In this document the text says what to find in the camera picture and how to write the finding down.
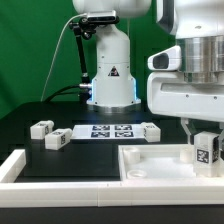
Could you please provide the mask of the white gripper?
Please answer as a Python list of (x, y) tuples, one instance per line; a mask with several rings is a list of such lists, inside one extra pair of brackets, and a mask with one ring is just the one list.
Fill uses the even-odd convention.
[(147, 104), (153, 114), (180, 117), (187, 143), (194, 144), (196, 128), (190, 119), (220, 122), (219, 144), (224, 140), (224, 73), (216, 83), (184, 81), (180, 72), (153, 72), (147, 80)]

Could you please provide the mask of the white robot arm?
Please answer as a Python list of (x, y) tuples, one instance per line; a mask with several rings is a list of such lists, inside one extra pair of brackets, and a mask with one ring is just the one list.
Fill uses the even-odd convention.
[(156, 7), (162, 29), (141, 26), (147, 106), (158, 115), (224, 123), (224, 0), (72, 0), (81, 29), (96, 33), (97, 73), (87, 104), (112, 112), (138, 104), (130, 39), (116, 27)]

